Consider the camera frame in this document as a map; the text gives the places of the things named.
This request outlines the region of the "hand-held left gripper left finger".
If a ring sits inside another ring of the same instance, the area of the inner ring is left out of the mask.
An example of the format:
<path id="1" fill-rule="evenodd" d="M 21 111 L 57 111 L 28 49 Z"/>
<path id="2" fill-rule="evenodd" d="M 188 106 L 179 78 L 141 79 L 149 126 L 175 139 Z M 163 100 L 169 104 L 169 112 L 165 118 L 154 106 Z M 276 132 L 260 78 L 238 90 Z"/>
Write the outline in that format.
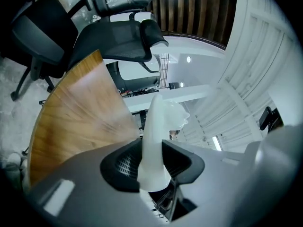
<path id="1" fill-rule="evenodd" d="M 136 178 L 118 169 L 119 159 L 140 146 L 137 139 L 74 155 L 32 186 L 28 197 L 59 227 L 166 227 Z"/>

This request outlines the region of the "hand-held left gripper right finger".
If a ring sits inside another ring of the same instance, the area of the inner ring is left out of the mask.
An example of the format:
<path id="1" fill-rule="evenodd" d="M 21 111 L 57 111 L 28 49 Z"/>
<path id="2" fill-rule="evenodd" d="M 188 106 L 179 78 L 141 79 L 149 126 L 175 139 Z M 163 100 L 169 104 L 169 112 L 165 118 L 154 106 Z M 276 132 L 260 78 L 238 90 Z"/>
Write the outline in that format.
<path id="1" fill-rule="evenodd" d="M 182 202 L 195 208 L 171 227 L 250 227 L 284 223 L 294 204 L 303 167 L 303 124 L 270 132 L 244 153 L 217 151 L 164 140 L 163 144 L 204 162 L 202 173 L 180 184 Z"/>

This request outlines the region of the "white tube light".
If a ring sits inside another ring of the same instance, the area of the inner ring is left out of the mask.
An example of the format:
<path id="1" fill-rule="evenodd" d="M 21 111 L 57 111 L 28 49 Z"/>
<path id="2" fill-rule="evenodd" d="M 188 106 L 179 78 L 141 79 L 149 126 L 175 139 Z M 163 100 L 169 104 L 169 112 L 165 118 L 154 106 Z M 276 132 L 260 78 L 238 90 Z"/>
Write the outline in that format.
<path id="1" fill-rule="evenodd" d="M 213 136 L 213 137 L 212 137 L 212 140 L 213 140 L 213 142 L 214 142 L 214 145 L 215 145 L 216 150 L 222 151 L 222 147 L 221 147 L 221 145 L 220 145 L 220 142 L 219 142 L 219 140 L 218 140 L 218 137 L 217 137 L 217 136 Z"/>

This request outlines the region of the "person's white shoe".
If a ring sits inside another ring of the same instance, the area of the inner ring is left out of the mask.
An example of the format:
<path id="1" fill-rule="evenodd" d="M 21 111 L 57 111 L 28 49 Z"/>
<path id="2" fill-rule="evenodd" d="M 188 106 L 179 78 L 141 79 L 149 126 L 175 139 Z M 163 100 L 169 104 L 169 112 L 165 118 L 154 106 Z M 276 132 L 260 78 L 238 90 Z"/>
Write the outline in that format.
<path id="1" fill-rule="evenodd" d="M 4 170 L 7 174 L 26 174 L 27 156 L 16 152 L 9 155 L 4 164 Z"/>

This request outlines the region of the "black mesh office chair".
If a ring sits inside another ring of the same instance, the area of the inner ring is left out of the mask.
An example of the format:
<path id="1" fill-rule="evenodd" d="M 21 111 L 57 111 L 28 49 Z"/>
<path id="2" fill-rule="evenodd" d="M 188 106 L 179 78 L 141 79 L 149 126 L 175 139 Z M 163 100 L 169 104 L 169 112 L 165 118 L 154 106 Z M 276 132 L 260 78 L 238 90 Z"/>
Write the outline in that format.
<path id="1" fill-rule="evenodd" d="M 153 19 L 139 22 L 129 17 L 124 21 L 95 22 L 86 26 L 77 37 L 67 70 L 96 50 L 103 59 L 143 64 L 152 59 L 151 48 L 158 44 L 169 46 Z"/>

